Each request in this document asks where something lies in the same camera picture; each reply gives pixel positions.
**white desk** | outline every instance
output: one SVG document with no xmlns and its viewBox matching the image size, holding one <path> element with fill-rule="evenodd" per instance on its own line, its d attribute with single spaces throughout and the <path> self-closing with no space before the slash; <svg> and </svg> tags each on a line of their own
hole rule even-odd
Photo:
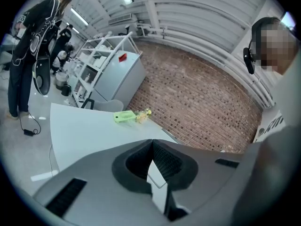
<svg viewBox="0 0 301 226">
<path fill-rule="evenodd" d="M 5 34 L 0 45 L 1 51 L 11 51 L 14 46 L 19 43 L 19 40 L 16 40 L 12 35 Z"/>
<path fill-rule="evenodd" d="M 175 142 L 151 120 L 116 123 L 113 113 L 51 104 L 50 131 L 62 171 L 86 155 L 145 139 Z"/>
</svg>

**brick wall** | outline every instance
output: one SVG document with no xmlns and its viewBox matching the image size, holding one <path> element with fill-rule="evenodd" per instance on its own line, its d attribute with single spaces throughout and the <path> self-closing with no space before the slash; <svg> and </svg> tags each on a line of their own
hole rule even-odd
<svg viewBox="0 0 301 226">
<path fill-rule="evenodd" d="M 208 61 L 157 43 L 137 41 L 147 77 L 128 109 L 152 110 L 152 120 L 182 144 L 243 152 L 261 109 L 230 75 Z"/>
</svg>

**white floor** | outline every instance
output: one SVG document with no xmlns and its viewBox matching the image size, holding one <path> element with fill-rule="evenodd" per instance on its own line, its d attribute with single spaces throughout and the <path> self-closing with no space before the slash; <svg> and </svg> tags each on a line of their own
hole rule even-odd
<svg viewBox="0 0 301 226">
<path fill-rule="evenodd" d="M 2 71 L 2 78 L 9 78 L 9 72 Z M 47 96 L 40 95 L 32 83 L 29 100 L 29 112 L 41 125 L 41 133 L 29 137 L 24 135 L 20 121 L 13 121 L 6 117 L 8 110 L 8 80 L 0 78 L 0 158 L 13 184 L 33 195 L 51 176 L 49 164 L 50 136 L 50 105 L 57 103 L 67 105 L 65 100 L 75 101 L 71 97 L 61 95 L 53 84 Z M 21 117 L 25 129 L 39 129 L 38 124 L 30 117 Z M 57 163 L 50 151 L 50 160 L 53 170 L 58 170 Z"/>
</svg>

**vent slot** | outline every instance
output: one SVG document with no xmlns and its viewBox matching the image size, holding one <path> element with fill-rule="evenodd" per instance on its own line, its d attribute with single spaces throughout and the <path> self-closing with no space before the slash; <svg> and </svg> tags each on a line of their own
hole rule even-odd
<svg viewBox="0 0 301 226">
<path fill-rule="evenodd" d="M 110 19 L 108 21 L 108 23 L 109 23 L 109 25 L 116 24 L 116 23 L 119 23 L 119 22 L 130 20 L 131 18 L 132 18 L 132 14 L 130 13 L 130 14 L 126 14 L 126 15 L 123 15 L 123 16 L 119 16 L 119 17 Z"/>
<path fill-rule="evenodd" d="M 231 168 L 236 168 L 239 165 L 239 162 L 237 161 L 231 161 L 231 160 L 226 160 L 226 159 L 222 159 L 219 158 L 215 161 L 215 163 L 227 166 L 227 167 L 231 167 Z"/>
<path fill-rule="evenodd" d="M 46 206 L 46 208 L 61 218 L 72 205 L 86 183 L 86 181 L 80 179 L 72 179 Z"/>
</svg>

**black bag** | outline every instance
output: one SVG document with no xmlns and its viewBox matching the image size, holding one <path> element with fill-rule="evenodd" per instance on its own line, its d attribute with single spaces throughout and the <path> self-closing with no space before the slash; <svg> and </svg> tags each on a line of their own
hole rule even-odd
<svg viewBox="0 0 301 226">
<path fill-rule="evenodd" d="M 55 16 L 57 14 L 59 4 L 59 0 L 53 0 L 50 17 L 46 18 L 39 26 L 30 43 L 30 53 L 36 59 L 36 63 L 32 66 L 33 81 L 37 91 L 42 95 L 48 94 L 50 89 L 49 58 L 59 29 L 59 27 L 55 25 Z"/>
</svg>

